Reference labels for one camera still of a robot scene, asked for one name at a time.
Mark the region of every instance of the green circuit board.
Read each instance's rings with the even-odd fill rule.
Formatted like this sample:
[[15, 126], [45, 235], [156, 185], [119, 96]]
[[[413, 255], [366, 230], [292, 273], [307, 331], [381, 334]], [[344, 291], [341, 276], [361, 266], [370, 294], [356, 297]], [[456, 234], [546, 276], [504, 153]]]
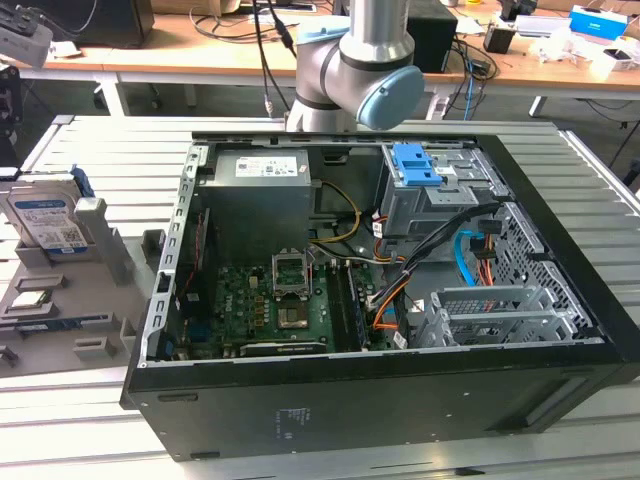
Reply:
[[[192, 323], [185, 338], [193, 338], [191, 355], [199, 359], [240, 356], [250, 343], [320, 342], [336, 352], [327, 289], [327, 269], [315, 265], [310, 275], [310, 295], [301, 300], [288, 295], [276, 300], [270, 265], [224, 267], [218, 270], [213, 317], [207, 324]], [[367, 265], [352, 269], [358, 299], [364, 304], [374, 289]], [[281, 271], [279, 283], [300, 282], [295, 270]]]

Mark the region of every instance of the chip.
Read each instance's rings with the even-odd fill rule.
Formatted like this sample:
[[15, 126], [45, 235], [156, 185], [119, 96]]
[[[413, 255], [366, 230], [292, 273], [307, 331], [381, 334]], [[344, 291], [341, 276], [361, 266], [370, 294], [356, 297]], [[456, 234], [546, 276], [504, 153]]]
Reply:
[[283, 301], [278, 305], [278, 328], [309, 328], [307, 304], [303, 302]]

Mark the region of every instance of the yellow wire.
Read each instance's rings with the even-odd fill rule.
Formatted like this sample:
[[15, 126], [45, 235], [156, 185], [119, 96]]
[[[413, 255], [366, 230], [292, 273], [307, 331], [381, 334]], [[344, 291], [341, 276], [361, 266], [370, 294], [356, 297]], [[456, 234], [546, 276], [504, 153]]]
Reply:
[[360, 215], [362, 215], [362, 212], [358, 210], [358, 207], [356, 206], [355, 202], [351, 199], [351, 197], [347, 195], [342, 189], [338, 188], [337, 185], [331, 182], [327, 182], [325, 180], [322, 180], [322, 184], [329, 185], [331, 188], [335, 189], [335, 191], [337, 191], [340, 195], [342, 195], [347, 202], [349, 202], [349, 204], [353, 208], [353, 213], [356, 216], [356, 221], [353, 224], [353, 228], [349, 232], [343, 235], [338, 235], [337, 237], [329, 237], [329, 238], [317, 238], [317, 239], [311, 240], [311, 243], [336, 243], [336, 242], [341, 242], [342, 240], [351, 238], [358, 231], [358, 227], [360, 227]]

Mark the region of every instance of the motherboard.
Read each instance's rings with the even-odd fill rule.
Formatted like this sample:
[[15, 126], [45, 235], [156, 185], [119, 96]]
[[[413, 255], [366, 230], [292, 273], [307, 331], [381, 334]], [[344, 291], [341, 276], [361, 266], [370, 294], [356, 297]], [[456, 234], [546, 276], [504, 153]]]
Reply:
[[364, 304], [375, 288], [369, 265], [309, 264], [306, 275], [296, 268], [281, 265], [276, 287], [308, 278], [302, 296], [280, 296], [271, 265], [219, 268], [212, 315], [185, 320], [182, 350], [207, 360], [387, 348], [382, 336], [368, 334]]

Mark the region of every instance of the desk leg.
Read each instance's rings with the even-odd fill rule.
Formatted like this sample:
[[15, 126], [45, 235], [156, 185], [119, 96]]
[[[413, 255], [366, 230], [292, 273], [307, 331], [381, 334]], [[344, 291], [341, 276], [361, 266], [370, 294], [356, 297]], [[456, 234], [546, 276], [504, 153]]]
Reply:
[[544, 104], [547, 103], [547, 97], [536, 97], [529, 109], [529, 116], [532, 118], [537, 118], [542, 113], [542, 108]]
[[449, 99], [453, 95], [455, 88], [455, 85], [438, 85], [434, 87], [426, 120], [442, 120], [444, 118]]
[[184, 97], [187, 101], [187, 107], [196, 107], [198, 105], [198, 99], [196, 98], [196, 86], [190, 83], [185, 84]]
[[96, 81], [102, 86], [102, 93], [107, 102], [107, 108], [112, 117], [125, 117], [130, 115], [127, 98], [124, 95], [122, 84], [115, 72], [104, 72]]

